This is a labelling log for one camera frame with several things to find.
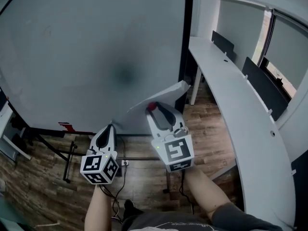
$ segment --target white curved desk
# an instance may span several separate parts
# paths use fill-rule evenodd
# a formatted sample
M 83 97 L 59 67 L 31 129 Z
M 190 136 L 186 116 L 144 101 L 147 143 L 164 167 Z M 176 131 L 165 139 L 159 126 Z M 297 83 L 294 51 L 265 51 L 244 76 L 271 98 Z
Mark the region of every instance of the white curved desk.
M 246 213 L 291 230 L 283 222 L 294 224 L 295 188 L 291 163 L 276 125 L 241 71 L 210 40 L 190 37 L 189 50 L 226 123 Z

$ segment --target forearm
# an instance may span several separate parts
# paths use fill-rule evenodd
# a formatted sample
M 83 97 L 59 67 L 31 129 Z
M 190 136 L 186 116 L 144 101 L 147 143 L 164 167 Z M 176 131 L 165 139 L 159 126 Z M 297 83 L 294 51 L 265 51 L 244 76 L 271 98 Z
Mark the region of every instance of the forearm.
M 185 181 L 188 183 L 195 200 L 206 211 L 210 219 L 219 206 L 230 202 L 223 190 L 197 166 L 186 169 Z
M 95 186 L 85 219 L 85 231 L 111 230 L 111 199 Z

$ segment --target person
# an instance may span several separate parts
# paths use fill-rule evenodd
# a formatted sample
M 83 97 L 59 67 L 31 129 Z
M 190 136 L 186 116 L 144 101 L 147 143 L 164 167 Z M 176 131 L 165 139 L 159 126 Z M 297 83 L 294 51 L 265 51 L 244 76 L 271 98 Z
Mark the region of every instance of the person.
M 143 213 L 132 201 L 124 204 L 122 231 L 282 231 L 278 226 L 246 214 L 238 209 L 223 190 L 198 167 L 185 170 L 185 180 L 199 206 L 212 225 L 192 214 L 179 212 Z M 85 219 L 85 231 L 111 230 L 111 198 L 95 187 Z

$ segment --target gray t-shirt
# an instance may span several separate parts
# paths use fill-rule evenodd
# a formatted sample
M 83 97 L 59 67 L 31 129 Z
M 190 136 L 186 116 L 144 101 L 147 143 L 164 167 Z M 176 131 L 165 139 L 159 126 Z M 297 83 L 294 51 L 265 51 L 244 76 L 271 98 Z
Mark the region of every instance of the gray t-shirt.
M 125 220 L 122 231 L 282 231 L 278 226 L 239 210 L 234 204 L 219 207 L 213 225 L 197 216 L 183 213 L 143 213 Z

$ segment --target wooden floor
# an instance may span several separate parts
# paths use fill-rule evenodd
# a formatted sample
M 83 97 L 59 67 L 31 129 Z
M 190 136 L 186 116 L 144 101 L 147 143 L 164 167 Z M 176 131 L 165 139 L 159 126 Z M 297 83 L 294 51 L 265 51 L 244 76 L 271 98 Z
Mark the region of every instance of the wooden floor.
M 185 105 L 184 118 L 192 135 L 195 163 L 208 176 L 234 159 L 234 152 L 224 121 L 211 94 L 201 84 L 194 106 Z M 71 141 L 85 153 L 89 148 L 88 136 L 66 135 L 65 138 L 45 137 L 55 148 L 68 150 Z M 150 137 L 123 137 L 127 157 L 157 156 L 151 149 Z M 81 157 L 73 156 L 68 184 L 62 181 L 64 160 L 47 149 L 41 142 L 33 141 L 27 153 L 28 161 L 19 156 L 14 164 L 0 154 L 0 177 L 6 181 L 5 198 L 20 211 L 31 226 L 60 222 L 58 226 L 37 230 L 80 231 L 93 193 L 90 185 L 79 173 Z M 123 155 L 123 143 L 118 139 L 118 156 Z M 216 179 L 215 182 L 239 207 L 243 206 L 241 183 L 237 168 Z M 111 187 L 115 194 L 123 184 L 123 177 L 116 178 Z M 180 173 L 170 174 L 170 193 L 166 188 L 166 170 L 160 161 L 130 161 L 126 184 L 118 199 L 123 206 L 125 199 L 132 199 L 142 210 L 181 211 L 190 213 L 186 198 L 179 193 Z M 184 184 L 185 192 L 190 195 Z M 198 215 L 205 217 L 200 207 Z

